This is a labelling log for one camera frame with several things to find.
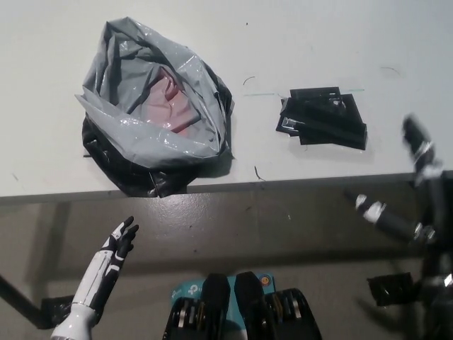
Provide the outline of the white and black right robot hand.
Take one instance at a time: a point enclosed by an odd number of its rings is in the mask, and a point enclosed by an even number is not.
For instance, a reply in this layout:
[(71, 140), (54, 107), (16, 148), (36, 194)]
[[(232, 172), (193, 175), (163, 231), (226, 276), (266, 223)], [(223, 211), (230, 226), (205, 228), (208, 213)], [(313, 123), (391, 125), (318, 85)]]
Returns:
[(425, 249), (422, 278), (431, 285), (452, 285), (452, 209), (442, 162), (435, 144), (414, 114), (403, 119), (402, 133), (413, 160), (413, 185), (424, 199), (426, 214), (410, 221), (386, 204), (365, 194), (345, 192), (345, 197), (366, 221), (384, 234)]

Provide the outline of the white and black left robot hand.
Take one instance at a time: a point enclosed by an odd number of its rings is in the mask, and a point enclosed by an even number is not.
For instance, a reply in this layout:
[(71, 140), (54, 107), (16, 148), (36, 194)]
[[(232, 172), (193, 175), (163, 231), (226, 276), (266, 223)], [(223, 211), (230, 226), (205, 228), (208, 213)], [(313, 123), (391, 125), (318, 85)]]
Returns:
[(72, 301), (102, 315), (106, 302), (115, 287), (139, 225), (133, 225), (130, 216), (108, 236), (103, 246), (93, 256)]

